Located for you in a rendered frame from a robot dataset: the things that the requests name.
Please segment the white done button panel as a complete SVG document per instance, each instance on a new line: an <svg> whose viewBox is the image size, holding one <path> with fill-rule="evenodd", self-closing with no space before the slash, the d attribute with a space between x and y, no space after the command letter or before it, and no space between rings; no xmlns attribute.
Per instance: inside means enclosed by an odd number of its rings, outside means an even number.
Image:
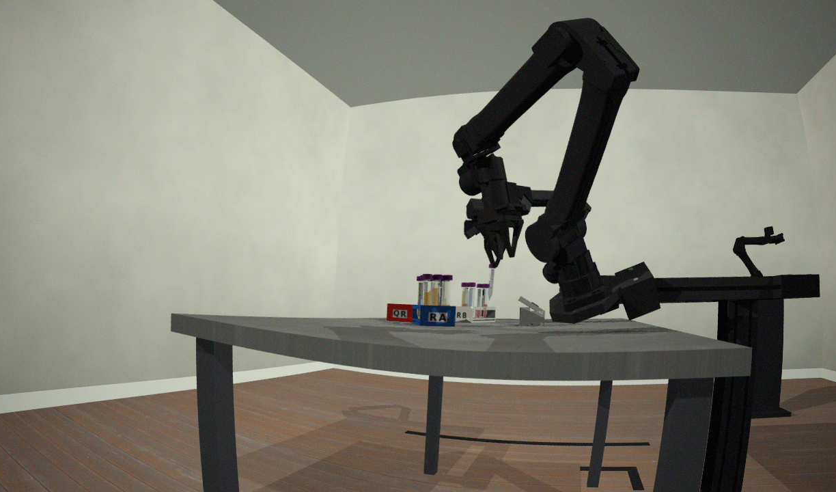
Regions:
<svg viewBox="0 0 836 492"><path fill-rule="evenodd" d="M520 296L519 301L523 304L527 304L530 307L520 307L519 308L519 326L545 326L545 310L539 308L538 305L534 305L533 302L526 300L522 296ZM530 308L535 311L530 311Z"/></svg>

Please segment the red lego brick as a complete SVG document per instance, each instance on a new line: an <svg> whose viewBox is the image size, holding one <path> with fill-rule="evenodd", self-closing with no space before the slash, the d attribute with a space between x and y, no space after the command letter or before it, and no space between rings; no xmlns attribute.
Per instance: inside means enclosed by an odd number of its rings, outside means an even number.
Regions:
<svg viewBox="0 0 836 492"><path fill-rule="evenodd" d="M412 322L413 305L387 304L387 320Z"/></svg>

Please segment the blue tube rack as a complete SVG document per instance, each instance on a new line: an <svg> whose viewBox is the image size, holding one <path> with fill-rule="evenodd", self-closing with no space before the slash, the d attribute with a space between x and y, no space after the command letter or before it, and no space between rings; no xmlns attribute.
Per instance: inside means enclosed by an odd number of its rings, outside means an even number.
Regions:
<svg viewBox="0 0 836 492"><path fill-rule="evenodd" d="M416 309L420 309L420 320ZM455 327L455 319L455 306L413 305L412 324L417 326Z"/></svg>

